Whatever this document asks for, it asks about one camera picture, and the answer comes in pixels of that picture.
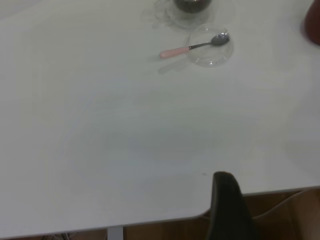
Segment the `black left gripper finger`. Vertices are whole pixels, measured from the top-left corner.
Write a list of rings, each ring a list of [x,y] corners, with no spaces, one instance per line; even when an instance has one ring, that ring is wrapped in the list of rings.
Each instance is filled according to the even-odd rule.
[[[213,174],[207,240],[259,240],[257,228],[236,178]]]

